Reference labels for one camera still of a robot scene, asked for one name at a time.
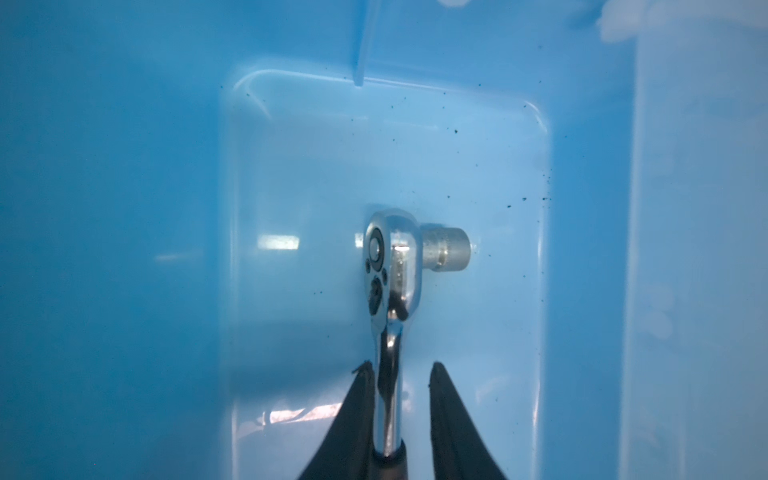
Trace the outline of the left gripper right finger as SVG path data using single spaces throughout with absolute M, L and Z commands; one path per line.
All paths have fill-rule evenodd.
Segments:
M 433 364 L 429 393 L 435 478 L 505 479 L 441 362 Z

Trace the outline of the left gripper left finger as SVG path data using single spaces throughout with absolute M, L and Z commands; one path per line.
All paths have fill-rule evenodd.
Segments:
M 369 478 L 375 393 L 371 362 L 363 362 L 354 374 L 324 440 L 299 479 Z

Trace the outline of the red-handled ratchet wrench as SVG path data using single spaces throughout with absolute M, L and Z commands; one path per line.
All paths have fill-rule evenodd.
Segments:
M 423 272 L 462 271 L 472 255 L 461 228 L 421 224 L 402 210 L 376 212 L 363 238 L 365 286 L 375 346 L 372 479 L 406 479 L 402 438 L 406 333 L 418 309 Z

